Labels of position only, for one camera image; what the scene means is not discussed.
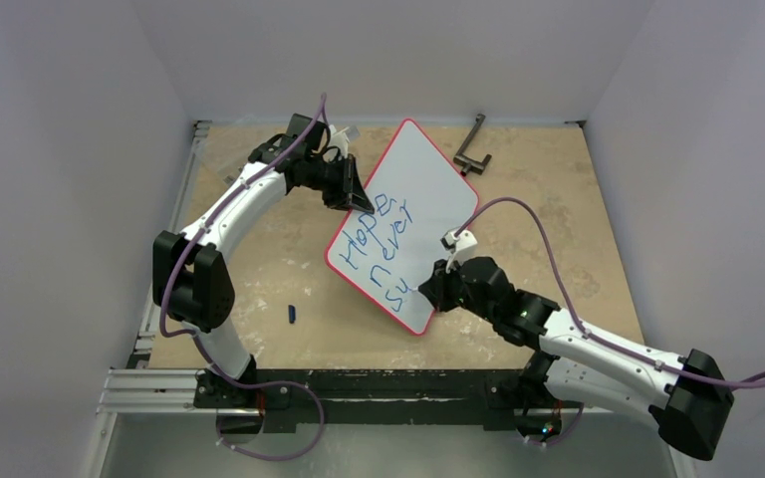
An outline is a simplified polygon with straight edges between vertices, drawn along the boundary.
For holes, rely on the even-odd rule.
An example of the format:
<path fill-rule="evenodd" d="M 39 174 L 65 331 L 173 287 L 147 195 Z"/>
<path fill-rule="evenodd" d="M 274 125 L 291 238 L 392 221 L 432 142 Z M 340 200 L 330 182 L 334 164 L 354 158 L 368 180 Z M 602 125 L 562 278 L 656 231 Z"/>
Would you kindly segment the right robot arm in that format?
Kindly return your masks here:
<path fill-rule="evenodd" d="M 714 457 L 734 396 L 721 385 L 724 375 L 711 355 L 693 349 L 681 356 L 576 323 L 558 303 L 516 288 L 489 257 L 452 268 L 438 260 L 418 291 L 438 312 L 466 310 L 506 342 L 577 371 L 523 373 L 519 390 L 527 402 L 542 405 L 554 397 L 633 414 L 679 452 L 702 461 Z"/>

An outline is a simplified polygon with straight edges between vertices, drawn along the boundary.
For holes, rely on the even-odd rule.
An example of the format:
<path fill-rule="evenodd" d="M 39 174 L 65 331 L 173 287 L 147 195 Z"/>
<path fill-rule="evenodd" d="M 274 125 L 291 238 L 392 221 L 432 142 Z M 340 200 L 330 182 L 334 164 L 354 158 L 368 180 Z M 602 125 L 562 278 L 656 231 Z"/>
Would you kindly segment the red-framed whiteboard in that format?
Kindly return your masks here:
<path fill-rule="evenodd" d="M 404 120 L 365 184 L 374 212 L 350 212 L 327 265 L 413 335 L 434 313 L 418 291 L 447 258 L 441 237 L 477 209 L 476 190 L 425 131 Z"/>

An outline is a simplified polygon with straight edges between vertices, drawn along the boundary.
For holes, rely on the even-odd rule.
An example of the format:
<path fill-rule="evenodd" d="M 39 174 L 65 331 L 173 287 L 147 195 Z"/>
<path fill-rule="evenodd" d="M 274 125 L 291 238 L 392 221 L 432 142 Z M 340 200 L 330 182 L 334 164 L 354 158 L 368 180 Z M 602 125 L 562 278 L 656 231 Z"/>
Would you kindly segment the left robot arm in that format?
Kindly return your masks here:
<path fill-rule="evenodd" d="M 227 262 L 255 223 L 296 188 L 321 193 L 333 210 L 372 212 L 349 152 L 359 136 L 338 129 L 323 117 L 293 115 L 287 129 L 250 152 L 228 190 L 197 220 L 179 232 L 162 231 L 152 245 L 152 294 L 160 308 L 160 333 L 173 337 L 167 320 L 179 323 L 178 335 L 193 338 L 220 377 L 218 393 L 231 406 L 256 397 L 256 364 L 231 323 L 236 293 Z"/>

